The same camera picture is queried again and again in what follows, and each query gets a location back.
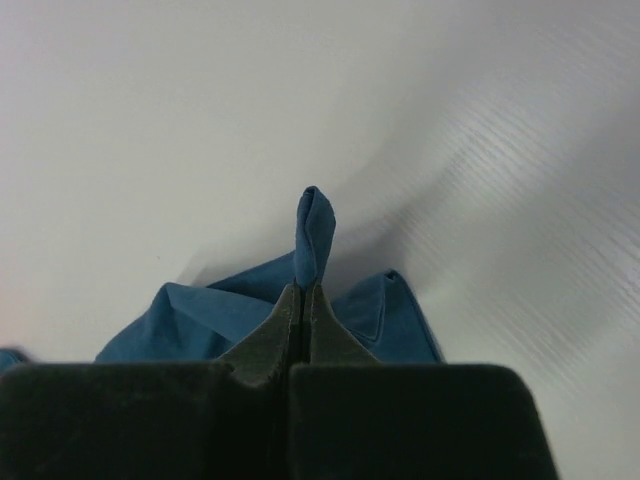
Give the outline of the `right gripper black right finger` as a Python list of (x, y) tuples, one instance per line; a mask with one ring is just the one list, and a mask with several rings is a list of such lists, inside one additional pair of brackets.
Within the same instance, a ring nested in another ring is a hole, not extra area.
[(338, 321), (320, 283), (314, 283), (305, 294), (303, 362), (380, 364), (380, 361)]

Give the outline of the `teal blue t shirt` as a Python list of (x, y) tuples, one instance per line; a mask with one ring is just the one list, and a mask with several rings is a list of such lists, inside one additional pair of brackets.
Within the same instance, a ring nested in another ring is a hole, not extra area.
[[(205, 287), (163, 285), (148, 310), (113, 337), (98, 363), (213, 360), (269, 316), (284, 287), (325, 273), (336, 220), (315, 186), (298, 203), (293, 251)], [(437, 341), (405, 279), (387, 270), (334, 298), (338, 321), (385, 363), (441, 361)]]

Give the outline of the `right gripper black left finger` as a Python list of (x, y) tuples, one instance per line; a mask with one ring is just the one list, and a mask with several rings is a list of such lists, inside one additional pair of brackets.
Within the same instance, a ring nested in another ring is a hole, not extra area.
[(303, 299), (295, 283), (285, 286), (269, 316), (244, 340), (216, 360), (250, 388), (278, 385), (300, 356)]

